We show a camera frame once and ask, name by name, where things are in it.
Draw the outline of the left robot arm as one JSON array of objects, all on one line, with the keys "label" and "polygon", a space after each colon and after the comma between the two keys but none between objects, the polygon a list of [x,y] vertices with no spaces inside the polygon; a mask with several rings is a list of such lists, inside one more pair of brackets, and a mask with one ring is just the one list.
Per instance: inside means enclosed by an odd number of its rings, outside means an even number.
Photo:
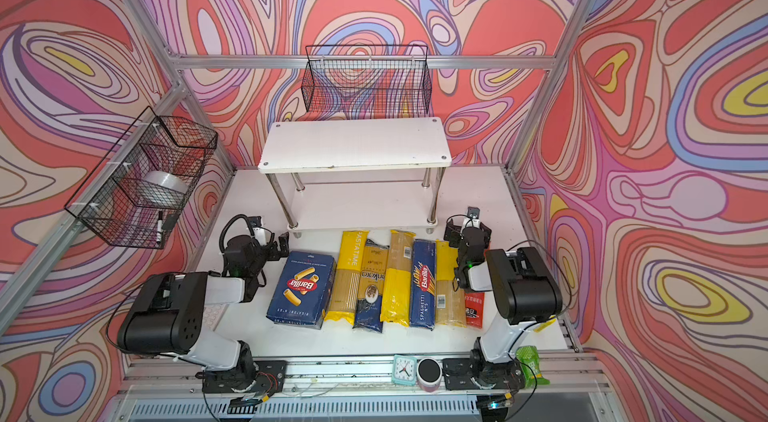
[{"label": "left robot arm", "polygon": [[258,216],[237,214],[218,240],[223,259],[216,271],[167,272],[138,289],[115,341],[125,354],[180,359],[201,368],[208,394],[268,395],[275,377],[259,370],[247,342],[226,338],[204,324],[205,309],[251,302],[267,285],[264,267],[288,255],[289,235],[265,228]]}]

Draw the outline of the blue Barilla spaghetti box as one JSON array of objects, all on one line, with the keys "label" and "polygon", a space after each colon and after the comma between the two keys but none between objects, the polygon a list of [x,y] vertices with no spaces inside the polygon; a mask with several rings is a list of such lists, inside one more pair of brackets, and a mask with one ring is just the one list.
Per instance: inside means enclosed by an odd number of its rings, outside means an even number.
[{"label": "blue Barilla spaghetti box", "polygon": [[412,246],[411,327],[433,330],[436,311],[436,243],[415,239]]}]

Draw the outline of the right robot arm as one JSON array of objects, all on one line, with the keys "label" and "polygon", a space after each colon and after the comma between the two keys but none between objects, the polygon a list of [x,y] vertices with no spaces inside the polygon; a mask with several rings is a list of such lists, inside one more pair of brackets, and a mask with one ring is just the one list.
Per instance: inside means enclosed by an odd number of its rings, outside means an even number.
[{"label": "right robot arm", "polygon": [[456,303],[484,293],[492,295],[496,315],[469,356],[445,359],[442,371],[449,390],[514,394],[537,381],[518,350],[535,329],[556,320],[565,304],[555,277],[528,239],[504,250],[490,247],[491,236],[490,227],[470,215],[446,220],[438,247],[438,318],[465,321]]}]

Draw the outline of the clear yellow-top spaghetti bag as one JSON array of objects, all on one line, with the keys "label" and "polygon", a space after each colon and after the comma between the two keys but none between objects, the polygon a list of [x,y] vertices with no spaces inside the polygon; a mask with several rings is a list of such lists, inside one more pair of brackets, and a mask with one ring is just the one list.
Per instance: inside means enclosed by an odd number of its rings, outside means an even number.
[{"label": "clear yellow-top spaghetti bag", "polygon": [[466,326],[464,291],[455,282],[458,250],[448,241],[436,242],[436,323]]}]

